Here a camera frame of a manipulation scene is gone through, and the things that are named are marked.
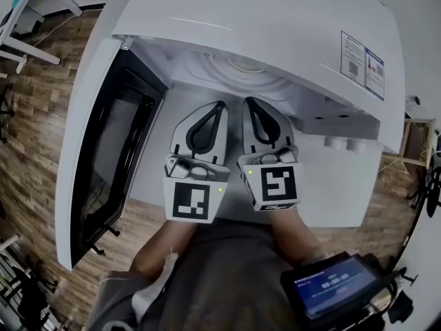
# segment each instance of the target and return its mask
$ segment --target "forearm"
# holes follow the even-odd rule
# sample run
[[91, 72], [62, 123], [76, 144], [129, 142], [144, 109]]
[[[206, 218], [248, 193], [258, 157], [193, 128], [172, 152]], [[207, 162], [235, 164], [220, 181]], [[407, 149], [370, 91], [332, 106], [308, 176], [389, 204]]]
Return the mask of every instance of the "forearm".
[[303, 223], [297, 209], [272, 211], [269, 217], [277, 245], [291, 265], [320, 252], [320, 242]]
[[156, 234], [138, 251], [130, 271], [156, 279], [163, 270], [170, 251], [181, 255], [196, 229], [196, 223], [166, 221]]

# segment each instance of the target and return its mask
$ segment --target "wooden floor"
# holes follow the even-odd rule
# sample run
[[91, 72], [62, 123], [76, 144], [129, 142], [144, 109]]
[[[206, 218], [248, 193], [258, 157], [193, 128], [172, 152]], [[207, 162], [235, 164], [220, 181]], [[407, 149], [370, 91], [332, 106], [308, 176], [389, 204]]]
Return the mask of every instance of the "wooden floor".
[[[38, 41], [67, 16], [46, 20], [39, 34], [27, 42]], [[16, 112], [9, 122], [9, 142], [0, 143], [0, 200], [7, 216], [0, 220], [0, 235], [8, 238], [19, 233], [22, 238], [13, 245], [17, 254], [43, 260], [43, 274], [60, 281], [48, 298], [60, 321], [71, 330], [84, 326], [100, 278], [108, 270], [127, 269], [137, 250], [165, 220], [161, 208], [130, 200], [116, 224], [121, 236], [108, 232], [99, 241], [107, 256], [89, 252], [72, 273], [57, 263], [54, 197], [65, 118], [81, 54], [97, 16], [97, 12], [86, 12], [75, 17], [39, 45], [61, 58], [58, 66], [30, 58], [16, 75], [14, 63], [0, 63], [0, 72], [10, 74], [8, 82], [14, 86], [8, 99]], [[372, 252], [386, 263], [397, 254], [414, 218], [404, 200], [411, 185], [409, 178], [383, 170], [361, 227], [314, 232], [329, 253]]]

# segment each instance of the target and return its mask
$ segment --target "qr code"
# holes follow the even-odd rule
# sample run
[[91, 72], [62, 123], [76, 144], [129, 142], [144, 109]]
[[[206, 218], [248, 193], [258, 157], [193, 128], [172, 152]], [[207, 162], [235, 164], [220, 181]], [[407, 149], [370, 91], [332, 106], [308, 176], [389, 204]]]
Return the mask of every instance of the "qr code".
[[377, 64], [377, 73], [383, 77], [383, 68], [381, 65]]
[[358, 76], [358, 65], [352, 61], [349, 61], [349, 73]]

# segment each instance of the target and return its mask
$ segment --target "gray shirt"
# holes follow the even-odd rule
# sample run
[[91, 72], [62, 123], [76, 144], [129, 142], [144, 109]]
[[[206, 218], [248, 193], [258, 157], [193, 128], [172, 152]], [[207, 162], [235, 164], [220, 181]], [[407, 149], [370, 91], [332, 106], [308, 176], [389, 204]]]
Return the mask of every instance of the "gray shirt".
[[123, 321], [133, 330], [295, 330], [280, 284], [290, 269], [269, 228], [218, 220], [195, 232], [139, 325], [132, 297], [151, 281], [112, 272], [100, 285], [87, 329], [102, 331], [109, 321]]

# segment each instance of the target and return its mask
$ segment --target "instruction label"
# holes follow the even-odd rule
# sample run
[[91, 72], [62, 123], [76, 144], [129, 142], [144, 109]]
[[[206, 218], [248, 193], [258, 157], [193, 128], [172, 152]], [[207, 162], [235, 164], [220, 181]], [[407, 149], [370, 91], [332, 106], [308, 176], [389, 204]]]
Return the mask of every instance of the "instruction label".
[[366, 89], [384, 101], [384, 63], [368, 48], [366, 49]]
[[340, 72], [365, 87], [365, 69], [365, 46], [342, 31], [342, 55]]

